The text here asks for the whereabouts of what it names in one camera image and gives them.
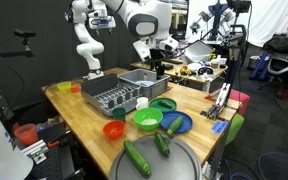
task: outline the dish rack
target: dish rack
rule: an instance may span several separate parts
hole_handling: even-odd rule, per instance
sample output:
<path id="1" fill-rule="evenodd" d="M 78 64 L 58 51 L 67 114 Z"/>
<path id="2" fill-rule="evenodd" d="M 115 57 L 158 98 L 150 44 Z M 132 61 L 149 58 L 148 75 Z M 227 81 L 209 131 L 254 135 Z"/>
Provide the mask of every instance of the dish rack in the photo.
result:
<path id="1" fill-rule="evenodd" d="M 116 74 L 105 75 L 81 84 L 83 99 L 98 108 L 103 115 L 112 116 L 113 109 L 123 107 L 126 113 L 136 106 L 141 97 L 140 87 L 119 83 Z"/>

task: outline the cucumber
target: cucumber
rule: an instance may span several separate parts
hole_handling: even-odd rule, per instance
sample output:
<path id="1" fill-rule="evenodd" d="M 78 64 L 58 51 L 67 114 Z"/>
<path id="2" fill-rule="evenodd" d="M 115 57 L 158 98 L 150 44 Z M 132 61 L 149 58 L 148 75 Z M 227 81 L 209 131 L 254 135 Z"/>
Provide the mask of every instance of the cucumber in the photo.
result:
<path id="1" fill-rule="evenodd" d="M 151 174 L 151 167 L 144 157 L 138 152 L 134 147 L 133 143 L 127 139 L 124 140 L 124 149 L 129 159 L 143 176 L 148 176 Z"/>
<path id="2" fill-rule="evenodd" d="M 155 132 L 154 137 L 155 137 L 154 138 L 155 144 L 156 144 L 158 150 L 160 151 L 160 153 L 163 156 L 168 157 L 171 153 L 171 149 L 166 144 L 163 136 L 160 133 Z"/>
<path id="3" fill-rule="evenodd" d="M 165 101 L 158 101 L 158 104 L 163 106 L 163 107 L 166 107 L 166 108 L 170 108 L 172 109 L 172 105 L 170 105 L 169 103 L 165 102 Z"/>
<path id="4" fill-rule="evenodd" d="M 183 123 L 184 117 L 179 115 L 174 119 L 167 128 L 167 134 L 172 135 Z"/>

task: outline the orange bowl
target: orange bowl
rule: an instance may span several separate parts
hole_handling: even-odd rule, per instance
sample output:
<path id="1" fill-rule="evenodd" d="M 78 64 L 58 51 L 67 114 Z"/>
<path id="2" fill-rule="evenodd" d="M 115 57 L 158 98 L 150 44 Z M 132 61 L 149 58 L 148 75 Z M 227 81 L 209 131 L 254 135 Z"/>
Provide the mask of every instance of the orange bowl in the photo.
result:
<path id="1" fill-rule="evenodd" d="M 117 139 L 122 136 L 124 128 L 125 128 L 124 122 L 115 120 L 107 123 L 103 127 L 103 133 L 109 139 Z"/>

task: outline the green bowl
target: green bowl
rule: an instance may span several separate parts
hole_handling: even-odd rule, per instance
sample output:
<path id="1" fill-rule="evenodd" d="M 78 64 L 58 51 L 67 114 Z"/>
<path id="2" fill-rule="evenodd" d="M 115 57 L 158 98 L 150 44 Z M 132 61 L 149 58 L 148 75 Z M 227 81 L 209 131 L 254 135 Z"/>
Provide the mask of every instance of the green bowl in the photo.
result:
<path id="1" fill-rule="evenodd" d="M 156 129 L 162 119 L 162 111 L 156 108 L 140 109 L 134 114 L 135 123 L 144 131 L 152 131 Z"/>

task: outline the gray tray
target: gray tray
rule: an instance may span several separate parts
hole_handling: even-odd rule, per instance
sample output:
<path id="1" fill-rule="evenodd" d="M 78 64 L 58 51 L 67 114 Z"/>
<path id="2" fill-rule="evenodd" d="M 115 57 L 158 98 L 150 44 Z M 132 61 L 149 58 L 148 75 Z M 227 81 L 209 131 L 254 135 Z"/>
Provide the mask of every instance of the gray tray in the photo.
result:
<path id="1" fill-rule="evenodd" d="M 163 136 L 171 149 L 168 158 L 163 157 L 154 143 L 154 136 L 145 136 L 133 142 L 149 162 L 151 175 L 143 177 L 122 150 L 115 158 L 109 180 L 199 180 L 202 179 L 201 164 L 195 152 L 182 140 Z"/>

